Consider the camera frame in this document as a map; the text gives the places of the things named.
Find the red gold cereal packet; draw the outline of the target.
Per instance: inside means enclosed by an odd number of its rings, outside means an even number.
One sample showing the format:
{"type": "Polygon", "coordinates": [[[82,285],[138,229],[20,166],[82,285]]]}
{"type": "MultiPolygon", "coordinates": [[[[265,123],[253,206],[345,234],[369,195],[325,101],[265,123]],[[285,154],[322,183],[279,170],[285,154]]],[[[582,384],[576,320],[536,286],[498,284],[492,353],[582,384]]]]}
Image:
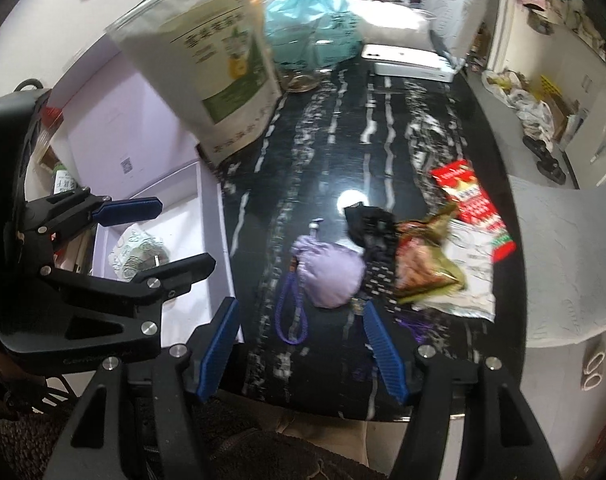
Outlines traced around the red gold cereal packet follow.
{"type": "Polygon", "coordinates": [[[395,299],[399,304],[413,304],[462,286],[462,272],[444,256],[442,248],[449,222],[457,214],[458,206],[449,202],[423,220],[396,223],[395,299]]]}

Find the white plastic bags pile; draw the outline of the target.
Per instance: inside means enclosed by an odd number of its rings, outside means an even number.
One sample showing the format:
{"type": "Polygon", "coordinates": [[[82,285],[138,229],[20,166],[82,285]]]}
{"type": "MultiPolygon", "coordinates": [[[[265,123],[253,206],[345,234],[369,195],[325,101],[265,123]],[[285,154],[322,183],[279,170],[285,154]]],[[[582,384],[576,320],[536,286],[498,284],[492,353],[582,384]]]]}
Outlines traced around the white plastic bags pile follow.
{"type": "Polygon", "coordinates": [[[526,136],[546,143],[552,141],[554,122],[550,107],[524,87],[519,73],[484,70],[481,82],[489,93],[516,114],[526,136]]]}

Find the lilac satin drawstring pouch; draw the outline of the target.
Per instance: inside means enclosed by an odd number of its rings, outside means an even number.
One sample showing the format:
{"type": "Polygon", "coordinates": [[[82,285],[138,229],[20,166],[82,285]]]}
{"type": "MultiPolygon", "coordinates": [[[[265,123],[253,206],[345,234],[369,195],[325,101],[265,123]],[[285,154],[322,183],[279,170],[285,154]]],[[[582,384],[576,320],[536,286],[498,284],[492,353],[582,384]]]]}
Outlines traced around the lilac satin drawstring pouch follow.
{"type": "Polygon", "coordinates": [[[309,233],[294,240],[289,271],[276,304],[276,333],[291,346],[301,344],[308,336],[305,298],[320,309],[342,307],[358,293],[365,276],[366,264],[359,252],[319,239],[322,222],[323,218],[312,219],[308,226],[309,233]],[[300,317],[301,330],[296,337],[286,336],[281,326],[283,308],[288,298],[293,300],[294,313],[300,317]]]}

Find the white pillow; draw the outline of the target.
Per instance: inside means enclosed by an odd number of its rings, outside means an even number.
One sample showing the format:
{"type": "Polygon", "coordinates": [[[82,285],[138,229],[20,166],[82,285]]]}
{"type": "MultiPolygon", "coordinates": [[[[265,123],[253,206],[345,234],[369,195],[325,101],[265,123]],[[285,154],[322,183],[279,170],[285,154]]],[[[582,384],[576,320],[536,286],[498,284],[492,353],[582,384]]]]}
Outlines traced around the white pillow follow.
{"type": "Polygon", "coordinates": [[[394,2],[347,0],[364,44],[432,51],[431,18],[394,2]]]}

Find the white bread snack packet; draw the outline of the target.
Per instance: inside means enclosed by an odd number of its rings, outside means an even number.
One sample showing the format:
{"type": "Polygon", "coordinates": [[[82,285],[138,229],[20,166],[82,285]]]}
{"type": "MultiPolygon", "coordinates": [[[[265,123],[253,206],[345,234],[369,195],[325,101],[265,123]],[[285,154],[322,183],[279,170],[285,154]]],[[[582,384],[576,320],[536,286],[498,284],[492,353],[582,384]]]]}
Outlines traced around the white bread snack packet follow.
{"type": "Polygon", "coordinates": [[[139,272],[169,263],[169,252],[160,240],[134,223],[117,240],[108,261],[119,281],[130,282],[139,272]]]}

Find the black polka dot scrunchie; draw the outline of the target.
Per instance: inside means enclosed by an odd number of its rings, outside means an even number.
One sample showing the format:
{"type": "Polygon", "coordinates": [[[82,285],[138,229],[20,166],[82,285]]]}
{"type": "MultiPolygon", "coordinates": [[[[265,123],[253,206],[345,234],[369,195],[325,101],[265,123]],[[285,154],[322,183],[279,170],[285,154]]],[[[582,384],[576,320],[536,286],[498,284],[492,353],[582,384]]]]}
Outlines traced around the black polka dot scrunchie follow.
{"type": "Polygon", "coordinates": [[[372,301],[393,310],[397,304],[395,271],[398,234],[395,217],[386,210],[364,203],[346,207],[344,214],[348,237],[364,250],[361,256],[365,263],[362,292],[372,301]]]}

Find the white lilac gift box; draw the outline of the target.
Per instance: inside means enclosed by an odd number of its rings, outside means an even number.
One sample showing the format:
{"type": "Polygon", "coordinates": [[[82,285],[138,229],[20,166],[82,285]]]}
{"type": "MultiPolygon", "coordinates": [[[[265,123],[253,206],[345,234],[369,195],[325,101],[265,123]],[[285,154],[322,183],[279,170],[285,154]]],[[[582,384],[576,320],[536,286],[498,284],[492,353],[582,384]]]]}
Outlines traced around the white lilac gift box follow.
{"type": "Polygon", "coordinates": [[[163,211],[142,228],[170,260],[207,252],[212,275],[166,301],[161,342],[187,341],[234,294],[218,179],[199,158],[189,132],[109,36],[101,36],[54,85],[63,113],[53,151],[76,181],[113,200],[157,197],[163,211]]]}

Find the white slippers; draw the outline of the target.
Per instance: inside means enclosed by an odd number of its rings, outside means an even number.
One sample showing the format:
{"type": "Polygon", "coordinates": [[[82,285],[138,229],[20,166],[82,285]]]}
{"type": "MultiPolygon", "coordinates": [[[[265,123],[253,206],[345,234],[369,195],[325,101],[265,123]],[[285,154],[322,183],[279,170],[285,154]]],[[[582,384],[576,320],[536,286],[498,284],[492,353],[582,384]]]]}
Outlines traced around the white slippers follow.
{"type": "Polygon", "coordinates": [[[580,388],[590,391],[602,382],[603,363],[606,359],[606,344],[601,336],[588,341],[582,370],[580,388]]]}

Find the red white snack packet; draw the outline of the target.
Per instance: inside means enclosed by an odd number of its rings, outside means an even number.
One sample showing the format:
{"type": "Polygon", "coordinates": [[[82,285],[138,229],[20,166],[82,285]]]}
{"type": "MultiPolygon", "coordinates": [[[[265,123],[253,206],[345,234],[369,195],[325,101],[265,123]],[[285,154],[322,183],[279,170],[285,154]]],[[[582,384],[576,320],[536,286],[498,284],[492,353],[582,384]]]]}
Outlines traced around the red white snack packet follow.
{"type": "Polygon", "coordinates": [[[489,232],[493,237],[494,263],[504,260],[516,250],[516,242],[512,240],[504,220],[467,160],[455,160],[432,169],[430,174],[446,196],[457,204],[458,219],[489,232]]]}

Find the black sandals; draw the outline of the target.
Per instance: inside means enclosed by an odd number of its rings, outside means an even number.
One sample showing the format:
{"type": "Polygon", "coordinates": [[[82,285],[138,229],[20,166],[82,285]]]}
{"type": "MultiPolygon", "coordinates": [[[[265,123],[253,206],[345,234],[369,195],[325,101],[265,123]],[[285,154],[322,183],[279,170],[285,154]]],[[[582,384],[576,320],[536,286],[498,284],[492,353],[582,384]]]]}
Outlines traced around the black sandals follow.
{"type": "Polygon", "coordinates": [[[536,167],[538,171],[547,179],[555,184],[564,185],[566,174],[560,167],[543,140],[534,139],[531,136],[524,136],[522,143],[537,157],[536,167]]]}

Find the glass jar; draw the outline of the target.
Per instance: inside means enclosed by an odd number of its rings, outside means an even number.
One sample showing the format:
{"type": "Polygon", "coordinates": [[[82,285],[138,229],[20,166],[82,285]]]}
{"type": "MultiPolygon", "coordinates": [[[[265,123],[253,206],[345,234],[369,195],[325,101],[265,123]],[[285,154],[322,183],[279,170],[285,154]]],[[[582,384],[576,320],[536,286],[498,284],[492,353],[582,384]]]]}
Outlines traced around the glass jar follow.
{"type": "Polygon", "coordinates": [[[289,93],[305,93],[320,85],[319,70],[280,70],[281,88],[289,93]]]}

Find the teal plastic bag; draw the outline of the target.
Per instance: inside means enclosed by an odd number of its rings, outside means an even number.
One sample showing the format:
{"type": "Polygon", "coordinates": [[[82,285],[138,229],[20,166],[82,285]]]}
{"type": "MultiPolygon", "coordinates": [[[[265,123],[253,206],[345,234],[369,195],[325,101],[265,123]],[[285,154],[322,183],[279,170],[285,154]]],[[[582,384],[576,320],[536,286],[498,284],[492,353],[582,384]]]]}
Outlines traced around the teal plastic bag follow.
{"type": "Polygon", "coordinates": [[[358,18],[347,0],[272,0],[264,34],[282,72],[316,72],[360,52],[358,18]]]}

